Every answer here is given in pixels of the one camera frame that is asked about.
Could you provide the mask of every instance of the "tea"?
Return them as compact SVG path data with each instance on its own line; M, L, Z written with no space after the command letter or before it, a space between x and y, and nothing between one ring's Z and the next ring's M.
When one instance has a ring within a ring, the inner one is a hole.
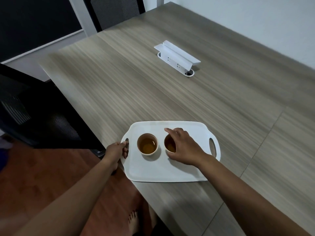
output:
M164 146L170 152L176 152L176 144L175 144L173 138L171 137L171 135L166 136L166 138L164 140Z
M157 148L154 140L151 138L144 138L139 143L139 150L144 154L151 154Z

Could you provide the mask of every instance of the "bare foot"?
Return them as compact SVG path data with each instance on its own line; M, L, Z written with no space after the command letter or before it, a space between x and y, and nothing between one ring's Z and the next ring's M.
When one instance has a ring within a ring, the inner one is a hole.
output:
M137 211L132 211L129 215L128 221L130 235L134 235L136 232L139 232L139 218Z
M154 226L156 226L157 224L158 215L152 209L151 205L149 205L149 213L150 213L150 218L151 218L151 225L152 225L152 228L154 228Z

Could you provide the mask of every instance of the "black mesh chair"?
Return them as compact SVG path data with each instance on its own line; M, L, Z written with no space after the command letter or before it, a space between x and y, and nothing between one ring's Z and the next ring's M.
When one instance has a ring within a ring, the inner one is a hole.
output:
M83 0L100 32L145 12L143 0Z
M0 64L0 129L34 148L105 148L53 83Z

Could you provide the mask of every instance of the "hand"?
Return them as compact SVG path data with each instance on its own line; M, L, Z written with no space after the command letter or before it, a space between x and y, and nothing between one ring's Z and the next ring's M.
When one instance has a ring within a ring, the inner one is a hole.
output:
M164 130L171 135L176 145L175 153L167 152L168 157L172 160L198 167L203 159L208 157L208 154L201 149L187 131L182 128L175 128L174 130L164 128Z
M124 158L127 157L128 150L127 150L128 142L124 141L122 143L115 142L109 145L106 148L106 153L103 158L104 161L109 162L111 166L113 166L113 170L116 170L118 167L118 161L123 156Z

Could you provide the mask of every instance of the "forearm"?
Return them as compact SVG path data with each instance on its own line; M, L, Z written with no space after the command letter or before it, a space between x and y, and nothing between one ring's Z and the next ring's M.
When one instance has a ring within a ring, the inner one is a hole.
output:
M79 235L111 172L111 164L103 159L15 235Z
M247 236L309 235L214 157L205 157L198 168L217 190Z

